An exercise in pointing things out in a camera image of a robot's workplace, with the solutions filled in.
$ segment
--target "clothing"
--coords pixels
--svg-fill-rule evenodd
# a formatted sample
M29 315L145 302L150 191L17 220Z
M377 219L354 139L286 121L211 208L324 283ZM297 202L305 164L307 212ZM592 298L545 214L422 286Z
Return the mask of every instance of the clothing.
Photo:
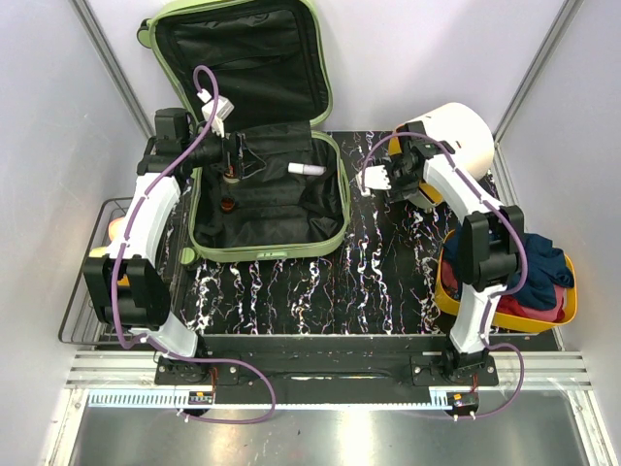
M453 268L445 260L442 261L441 265L441 280L446 293L454 299L459 299L461 294L457 289L459 283L453 274ZM565 318L565 311L563 310L565 305L565 289L562 286L555 284L554 293L556 305L548 311L540 311L533 308L523 307L520 306L513 296L503 296L498 303L496 312L508 314L510 316L532 318L534 320L541 320L544 322L560 322Z
M443 258L453 266L457 279L460 276L456 269L459 234L458 229L444 243L443 253ZM573 274L565 262L565 254L563 250L554 248L551 240L537 234L525 235L524 249L528 261L528 276L522 289L513 296L522 307L539 311L553 310L557 305L554 285L573 287ZM520 274L514 274L508 287L516 286L519 280Z

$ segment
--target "green suitcase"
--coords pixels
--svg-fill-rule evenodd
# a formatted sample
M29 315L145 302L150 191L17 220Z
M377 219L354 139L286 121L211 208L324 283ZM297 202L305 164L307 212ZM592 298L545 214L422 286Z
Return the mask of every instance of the green suitcase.
M313 257L343 241L350 192L339 147L311 131L332 110L319 24L308 0L178 0L143 21L151 48L183 106L199 121L192 70L209 66L235 109L225 130L260 154L262 170L238 184L197 168L189 237L199 256L218 262ZM201 81L209 91L209 80ZM328 167L320 177L286 163ZM236 208L221 212L220 199Z

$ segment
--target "yellow basket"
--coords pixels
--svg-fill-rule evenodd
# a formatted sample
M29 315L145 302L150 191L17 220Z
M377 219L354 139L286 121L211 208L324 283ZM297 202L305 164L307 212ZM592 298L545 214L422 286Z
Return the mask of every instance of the yellow basket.
M450 231L444 241L448 240L453 234L453 231ZM453 316L457 316L459 313L459 301L451 298L444 289L442 285L441 279L441 266L442 266L442 256L444 254L443 248L440 252L440 261L438 263L438 274L436 276L436 304L440 308L443 313L451 314ZM578 289L577 289L577 280L575 279L575 270L573 269L573 264L570 258L565 255L565 261L567 262L567 266L573 273L573 288L568 288L567 290L567 300L565 303L565 317L560 322L544 322L542 320L535 320L533 318L525 318L518 316L510 316L508 314L500 314L496 313L494 316L494 320L492 321L493 325L498 327L508 328L510 330L517 330L519 332L526 333L540 333L545 330L549 330L557 325L564 325L569 323L575 317L578 308Z

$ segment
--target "blue cloth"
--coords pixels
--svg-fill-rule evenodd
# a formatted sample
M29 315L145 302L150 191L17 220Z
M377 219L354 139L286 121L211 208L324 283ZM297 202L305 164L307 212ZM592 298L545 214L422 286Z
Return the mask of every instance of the blue cloth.
M453 267L455 277L459 280L457 268L457 250L460 229L444 243L443 258ZM573 274L565 262L563 250L554 248L552 241L541 235L527 234L524 237L524 249L528 261L528 276L522 289L513 295L524 307L548 311L556 306L554 285L573 288ZM512 288L520 280L520 274L514 274L508 283Z

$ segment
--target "suitcase handle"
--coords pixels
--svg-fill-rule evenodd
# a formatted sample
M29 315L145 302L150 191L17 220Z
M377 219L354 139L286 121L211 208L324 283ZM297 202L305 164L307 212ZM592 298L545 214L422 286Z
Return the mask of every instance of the suitcase handle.
M144 19L140 24L138 31L136 31L136 39L141 46L150 49L151 48L151 39L148 35L148 19Z
M257 260L274 260L274 259L286 259L286 250L269 250L266 252L259 252L256 254Z

